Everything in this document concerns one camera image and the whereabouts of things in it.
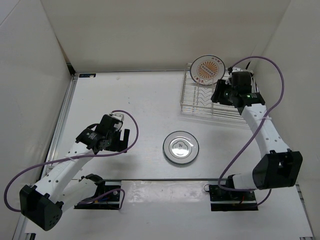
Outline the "orange sunburst plate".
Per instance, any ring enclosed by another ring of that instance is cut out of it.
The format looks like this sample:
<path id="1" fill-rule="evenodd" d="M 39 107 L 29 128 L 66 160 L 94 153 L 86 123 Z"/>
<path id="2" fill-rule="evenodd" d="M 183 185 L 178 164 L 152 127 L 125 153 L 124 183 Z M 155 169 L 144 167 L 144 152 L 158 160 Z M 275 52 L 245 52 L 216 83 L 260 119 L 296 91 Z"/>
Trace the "orange sunburst plate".
<path id="1" fill-rule="evenodd" d="M 225 63 L 212 54 L 195 59 L 189 69 L 190 77 L 202 86 L 212 86 L 222 79 L 226 72 Z"/>

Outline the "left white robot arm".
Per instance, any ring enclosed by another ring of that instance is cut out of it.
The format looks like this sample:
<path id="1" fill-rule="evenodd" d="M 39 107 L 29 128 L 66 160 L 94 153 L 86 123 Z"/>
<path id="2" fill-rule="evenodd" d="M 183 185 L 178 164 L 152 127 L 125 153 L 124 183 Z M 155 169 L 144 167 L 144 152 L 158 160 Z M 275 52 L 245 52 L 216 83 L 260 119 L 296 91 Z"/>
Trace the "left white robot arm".
<path id="1" fill-rule="evenodd" d="M 128 147 L 129 129 L 121 130 L 124 114 L 105 114 L 100 123 L 85 128 L 75 139 L 66 160 L 33 186 L 24 186 L 20 192 L 20 210 L 31 222 L 44 231 L 51 230 L 63 212 L 78 204 L 90 204 L 103 198 L 105 180 L 96 175 L 82 176 L 76 184 L 69 185 L 100 151 L 123 152 Z"/>

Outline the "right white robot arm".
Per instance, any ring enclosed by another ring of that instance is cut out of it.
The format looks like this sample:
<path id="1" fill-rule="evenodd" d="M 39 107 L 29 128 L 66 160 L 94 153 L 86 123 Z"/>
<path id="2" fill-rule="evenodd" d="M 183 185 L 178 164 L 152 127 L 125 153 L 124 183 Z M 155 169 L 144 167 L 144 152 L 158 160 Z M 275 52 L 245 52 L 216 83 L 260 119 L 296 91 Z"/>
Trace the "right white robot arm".
<path id="1" fill-rule="evenodd" d="M 252 170 L 229 175 L 225 184 L 218 184 L 230 200 L 238 199 L 243 192 L 294 186 L 303 162 L 302 154 L 291 150 L 280 137 L 262 95 L 252 91 L 251 79 L 248 71 L 234 71 L 228 80 L 217 81 L 211 97 L 214 103 L 238 110 L 252 131 L 244 147 L 256 141 L 261 155 Z"/>

